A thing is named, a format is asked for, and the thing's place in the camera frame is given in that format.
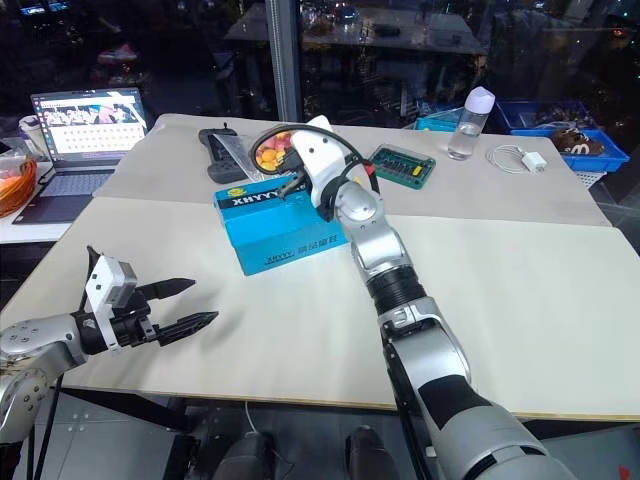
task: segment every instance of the white table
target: white table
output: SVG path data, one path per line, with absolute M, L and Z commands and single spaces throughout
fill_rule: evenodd
M 390 216 L 470 360 L 479 392 L 524 417 L 640 419 L 640 258 L 614 228 Z M 393 408 L 376 313 L 346 246 L 243 276 L 211 205 L 96 198 L 2 312 L 76 308 L 85 246 L 141 283 L 197 285 L 153 323 L 216 309 L 195 336 L 105 353 L 67 386 Z
M 95 196 L 211 204 L 213 193 L 230 185 L 215 184 L 207 176 L 209 154 L 197 138 L 201 129 L 222 128 L 224 122 L 242 136 L 247 148 L 261 132 L 276 124 L 162 115 Z M 474 155 L 457 162 L 446 153 L 448 133 L 369 127 L 336 130 L 365 156 L 387 143 L 436 160 L 436 168 L 422 190 L 380 180 L 390 214 L 611 225 L 548 138 L 482 135 Z M 546 171 L 513 175 L 489 164 L 484 152 L 505 143 L 541 153 L 548 162 Z
M 51 167 L 51 162 L 38 162 L 36 180 Z M 31 198 L 35 197 L 42 187 L 36 184 Z M 0 218 L 0 244 L 57 242 L 67 231 L 70 223 L 43 223 L 38 225 L 14 225 L 13 221 L 20 215 L 24 207 L 16 212 Z

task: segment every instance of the electronic component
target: electronic component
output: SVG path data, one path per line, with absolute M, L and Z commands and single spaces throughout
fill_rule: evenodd
M 216 135 L 237 135 L 234 130 L 227 128 L 206 128 L 198 132 L 198 138 L 211 156 L 211 165 L 207 167 L 207 173 L 216 183 L 231 183 L 244 180 L 247 175 L 233 159 L 233 156 L 215 137 Z
M 380 145 L 371 157 L 376 173 L 405 187 L 420 190 L 431 175 L 436 161 L 390 145 Z

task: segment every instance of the blue box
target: blue box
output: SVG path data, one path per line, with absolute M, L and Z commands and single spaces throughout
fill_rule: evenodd
M 551 137 L 553 130 L 512 130 L 511 135 L 521 137 Z M 587 137 L 598 140 L 604 145 L 604 152 L 600 155 L 574 155 L 562 153 L 562 159 L 569 168 L 576 172 L 615 172 L 620 166 L 629 161 L 629 155 L 624 153 L 613 143 L 609 135 L 602 130 L 582 130 Z
M 415 130 L 433 130 L 435 132 L 455 132 L 464 107 L 432 113 L 416 119 Z
M 214 195 L 231 245 L 245 275 L 293 262 L 347 242 L 335 220 L 327 223 L 300 189 L 278 198 L 290 177 L 221 190 Z
M 577 127 L 581 130 L 584 128 L 598 128 L 596 121 L 591 116 L 589 110 L 586 109 L 582 102 L 578 101 L 561 101 L 561 102 L 534 102 L 534 101 L 504 101 L 496 102 L 498 116 L 502 121 L 506 133 L 514 135 L 513 130 L 523 129 L 548 129 L 549 126 L 537 126 L 536 113 L 541 107 L 549 107 L 557 105 L 559 107 L 570 108 L 578 112 L 583 121 L 579 122 Z

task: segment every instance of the blue storage bin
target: blue storage bin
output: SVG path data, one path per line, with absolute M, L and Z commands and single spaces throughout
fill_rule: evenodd
M 542 130 L 512 130 L 511 135 L 521 137 L 551 137 L 552 129 Z M 624 153 L 613 143 L 609 135 L 602 130 L 582 130 L 587 137 L 598 140 L 604 145 L 604 152 L 600 155 L 574 155 L 560 152 L 562 158 L 571 170 L 577 172 L 615 172 L 625 162 L 629 161 L 629 155 Z
M 560 107 L 571 108 L 578 111 L 586 121 L 579 123 L 578 128 L 598 128 L 595 120 L 589 113 L 582 102 L 577 101 L 565 101 L 565 102 L 530 102 L 530 101 L 499 101 L 496 102 L 498 115 L 505 131 L 509 133 L 511 130 L 520 129 L 548 129 L 550 127 L 536 127 L 536 113 L 541 107 L 558 105 Z
M 443 122 L 433 120 L 428 117 L 418 118 L 415 124 L 415 130 L 432 130 L 434 132 L 455 132 L 457 123 Z
M 443 110 L 420 117 L 414 125 L 415 130 L 433 130 L 436 132 L 455 132 L 464 107 Z

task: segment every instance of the black phone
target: black phone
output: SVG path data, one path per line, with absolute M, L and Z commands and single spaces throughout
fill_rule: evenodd
M 198 138 L 211 156 L 211 165 L 207 167 L 209 178 L 216 183 L 231 183 L 247 178 L 247 175 L 233 159 L 229 151 L 218 141 L 215 135 L 238 135 L 224 124 L 224 128 L 205 128 L 198 132 Z

